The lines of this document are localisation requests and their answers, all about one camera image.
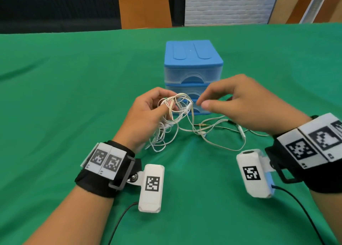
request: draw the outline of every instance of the green tablecloth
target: green tablecloth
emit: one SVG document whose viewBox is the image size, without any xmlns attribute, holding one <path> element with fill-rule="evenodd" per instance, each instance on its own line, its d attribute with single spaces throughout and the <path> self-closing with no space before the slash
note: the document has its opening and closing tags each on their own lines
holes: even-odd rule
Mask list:
<svg viewBox="0 0 342 245">
<path fill-rule="evenodd" d="M 211 40 L 222 78 L 245 73 L 307 114 L 342 117 L 342 24 L 0 35 L 1 245 L 23 243 L 74 187 L 95 143 L 114 136 L 135 97 L 163 87 L 166 41 L 195 39 Z M 207 138 L 242 144 L 225 130 Z M 247 133 L 245 148 L 271 143 Z M 113 244 L 320 244 L 289 195 L 246 193 L 236 155 L 187 132 L 163 152 L 143 151 L 143 165 L 165 166 L 162 210 L 132 208 Z M 273 178 L 304 204 L 327 244 L 337 244 L 305 185 Z M 128 187 L 116 199 L 103 244 L 139 192 Z"/>
</svg>

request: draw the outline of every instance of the tangled cable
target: tangled cable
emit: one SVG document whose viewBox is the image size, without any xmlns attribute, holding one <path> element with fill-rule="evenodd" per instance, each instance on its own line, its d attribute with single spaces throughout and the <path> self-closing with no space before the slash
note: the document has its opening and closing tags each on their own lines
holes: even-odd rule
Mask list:
<svg viewBox="0 0 342 245">
<path fill-rule="evenodd" d="M 208 118 L 205 119 L 204 121 L 202 121 L 199 124 L 194 124 L 194 108 L 193 108 L 193 104 L 194 102 L 191 100 L 191 98 L 185 94 L 185 93 L 179 93 L 175 96 L 172 97 L 168 97 L 168 98 L 163 98 L 159 101 L 158 106 L 162 105 L 162 104 L 166 104 L 169 108 L 169 114 L 165 115 L 162 118 L 162 121 L 159 123 L 159 127 L 157 128 L 155 134 L 152 136 L 152 140 L 149 140 L 149 145 L 146 146 L 145 149 L 148 149 L 149 147 L 152 147 L 152 149 L 155 152 L 160 152 L 162 150 L 165 149 L 167 144 L 170 144 L 175 138 L 176 135 L 178 133 L 178 130 L 182 130 L 182 131 L 188 131 L 188 132 L 194 132 L 197 135 L 201 135 L 201 137 L 209 144 L 214 145 L 216 147 L 220 147 L 220 148 L 224 148 L 224 149 L 228 149 L 231 151 L 240 151 L 243 149 L 243 147 L 246 144 L 246 135 L 245 132 L 248 130 L 243 130 L 242 127 L 240 125 L 235 124 L 234 122 L 232 122 L 229 119 L 223 119 L 225 116 L 220 116 L 220 117 L 215 117 L 215 118 Z M 181 127 L 179 127 L 178 123 L 184 118 L 187 117 L 192 129 L 188 130 L 188 129 L 183 129 Z M 204 122 L 208 122 L 210 120 L 218 120 L 217 122 L 215 122 L 214 124 L 205 124 Z M 232 124 L 234 124 L 237 127 L 237 130 L 228 128 L 228 127 L 222 127 L 222 126 L 218 126 L 218 124 L 222 123 L 222 122 L 230 122 Z M 173 125 L 177 125 L 177 129 L 176 132 L 173 136 L 173 138 L 168 141 L 165 142 L 164 138 L 165 138 L 165 134 L 169 133 L 171 131 L 171 127 Z M 227 147 L 223 147 L 220 145 L 217 145 L 215 143 L 210 142 L 209 140 L 206 139 L 206 135 L 207 133 L 209 133 L 211 130 L 214 129 L 214 127 L 219 127 L 219 128 L 223 128 L 223 129 L 227 129 L 233 132 L 238 132 L 241 134 L 241 137 L 244 140 L 244 143 L 242 145 L 241 148 L 239 149 L 230 149 Z M 258 136 L 268 136 L 268 135 L 263 135 L 263 134 L 258 134 L 255 133 L 253 131 L 250 131 L 255 135 Z"/>
</svg>

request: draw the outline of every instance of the metal screw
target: metal screw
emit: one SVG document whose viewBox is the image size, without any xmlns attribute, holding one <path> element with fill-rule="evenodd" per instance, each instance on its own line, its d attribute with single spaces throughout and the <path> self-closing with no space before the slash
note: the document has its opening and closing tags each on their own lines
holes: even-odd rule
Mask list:
<svg viewBox="0 0 342 245">
<path fill-rule="evenodd" d="M 130 177 L 130 179 L 129 179 L 129 181 L 131 182 L 131 183 L 134 183 L 134 182 L 136 182 L 138 180 L 138 174 L 137 173 L 135 173 L 134 175 L 132 175 L 131 177 Z"/>
</svg>

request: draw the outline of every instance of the white brick wall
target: white brick wall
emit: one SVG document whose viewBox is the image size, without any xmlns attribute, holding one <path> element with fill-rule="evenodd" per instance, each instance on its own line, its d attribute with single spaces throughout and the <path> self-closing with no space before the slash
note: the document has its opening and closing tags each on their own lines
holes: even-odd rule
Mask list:
<svg viewBox="0 0 342 245">
<path fill-rule="evenodd" d="M 275 0 L 185 0 L 185 26 L 267 23 Z"/>
</svg>

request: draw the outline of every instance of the fingernail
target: fingernail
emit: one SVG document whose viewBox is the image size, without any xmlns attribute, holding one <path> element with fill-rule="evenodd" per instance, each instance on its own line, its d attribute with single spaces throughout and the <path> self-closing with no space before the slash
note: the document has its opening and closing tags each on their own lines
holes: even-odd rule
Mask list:
<svg viewBox="0 0 342 245">
<path fill-rule="evenodd" d="M 202 107 L 203 109 L 207 110 L 208 107 L 209 107 L 209 100 L 204 101 L 204 102 L 201 104 L 201 107 Z"/>
</svg>

